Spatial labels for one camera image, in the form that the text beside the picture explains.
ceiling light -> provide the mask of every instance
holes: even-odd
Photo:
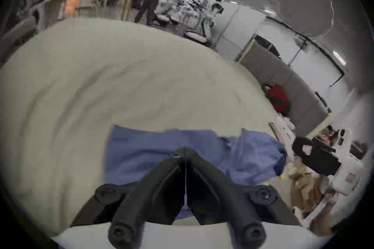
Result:
[[[268,13],[268,14],[272,14],[273,16],[276,15],[276,13],[273,12],[272,10],[270,10],[270,9],[264,9],[264,12],[266,12],[266,13]]]
[[[336,53],[335,51],[333,52],[334,56],[337,58],[337,60],[339,60],[339,62],[342,64],[342,65],[346,65],[346,61],[338,54]]]

blue cloth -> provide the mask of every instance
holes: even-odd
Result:
[[[105,155],[105,183],[123,185],[141,180],[181,147],[193,148],[233,182],[246,186],[280,175],[287,157],[278,140],[245,129],[239,137],[219,137],[210,130],[146,132],[115,125]],[[185,198],[176,219],[191,216]]]

dark pants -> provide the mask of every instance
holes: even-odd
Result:
[[[139,22],[144,12],[147,10],[147,25],[150,26],[152,21],[155,19],[156,14],[154,10],[157,7],[159,0],[143,0],[143,3],[139,9],[137,16],[135,17],[135,23]]]

black bracket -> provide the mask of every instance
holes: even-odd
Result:
[[[300,225],[273,187],[236,185],[193,149],[183,148],[141,181],[97,188],[71,226],[111,222],[110,243],[118,249],[135,248],[145,222],[174,222],[184,205],[185,188],[197,221],[227,222],[237,247],[259,248],[264,243],[262,221]]]

red bag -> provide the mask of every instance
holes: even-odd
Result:
[[[275,85],[274,87],[270,88],[266,92],[266,97],[270,100],[277,113],[287,115],[291,102],[282,86]]]

